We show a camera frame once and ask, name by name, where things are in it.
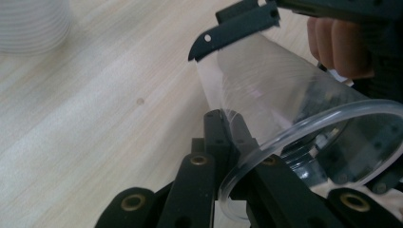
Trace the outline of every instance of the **light wood surface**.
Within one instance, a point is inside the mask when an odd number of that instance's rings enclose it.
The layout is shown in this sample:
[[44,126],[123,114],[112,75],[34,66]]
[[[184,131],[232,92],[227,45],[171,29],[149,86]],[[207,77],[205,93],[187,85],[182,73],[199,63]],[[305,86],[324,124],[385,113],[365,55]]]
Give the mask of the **light wood surface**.
[[[234,2],[71,0],[62,46],[2,55],[0,227],[93,227],[119,192],[171,182],[208,111],[188,51]],[[314,63],[306,18],[280,16],[265,34]]]

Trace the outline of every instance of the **transparent plastic cup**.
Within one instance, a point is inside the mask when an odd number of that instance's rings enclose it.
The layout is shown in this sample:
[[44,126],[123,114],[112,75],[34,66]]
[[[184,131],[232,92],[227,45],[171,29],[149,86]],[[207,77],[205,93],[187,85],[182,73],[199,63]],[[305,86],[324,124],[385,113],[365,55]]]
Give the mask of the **transparent plastic cup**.
[[[402,104],[368,99],[260,34],[209,55],[198,71],[210,107],[225,113],[241,153],[219,192],[231,219],[247,219],[230,207],[232,189],[271,154],[315,189],[360,186],[403,152]],[[237,139],[240,118],[255,148]]]
[[31,55],[59,46],[70,17],[69,0],[1,0],[0,54]]

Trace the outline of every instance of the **clear cup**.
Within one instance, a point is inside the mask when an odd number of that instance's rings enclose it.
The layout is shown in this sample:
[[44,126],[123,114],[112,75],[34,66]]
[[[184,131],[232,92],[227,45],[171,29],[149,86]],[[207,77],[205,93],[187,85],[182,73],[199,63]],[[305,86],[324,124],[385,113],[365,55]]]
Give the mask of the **clear cup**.
[[69,0],[1,0],[0,54],[31,55],[59,46],[70,17]]
[[[403,152],[402,104],[368,99],[260,34],[207,56],[198,71],[241,153],[219,192],[231,219],[247,216],[230,207],[230,192],[271,154],[315,189],[360,186]],[[252,150],[237,139],[240,118],[258,142]]]

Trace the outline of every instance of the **cup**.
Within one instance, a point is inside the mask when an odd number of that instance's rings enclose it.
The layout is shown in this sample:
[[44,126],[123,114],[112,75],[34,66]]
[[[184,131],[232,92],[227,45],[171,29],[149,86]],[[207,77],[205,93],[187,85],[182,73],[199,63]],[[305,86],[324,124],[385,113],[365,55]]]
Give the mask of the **cup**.
[[69,26],[68,0],[1,0],[0,54],[46,52],[63,43]]
[[[362,185],[403,152],[402,104],[371,100],[260,34],[209,55],[198,71],[240,152],[219,192],[231,219],[247,219],[229,206],[232,188],[271,154],[314,189]],[[245,131],[255,147],[238,139]]]

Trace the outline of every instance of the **tabletop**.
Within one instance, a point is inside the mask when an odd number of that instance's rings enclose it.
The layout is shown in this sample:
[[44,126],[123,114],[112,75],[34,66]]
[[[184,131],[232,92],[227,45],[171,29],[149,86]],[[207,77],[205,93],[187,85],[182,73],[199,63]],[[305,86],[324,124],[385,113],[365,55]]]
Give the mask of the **tabletop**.
[[[71,0],[66,41],[0,56],[0,227],[93,227],[126,188],[173,181],[209,111],[187,54],[234,0]],[[264,34],[315,63],[306,17]],[[233,223],[220,210],[217,227]]]

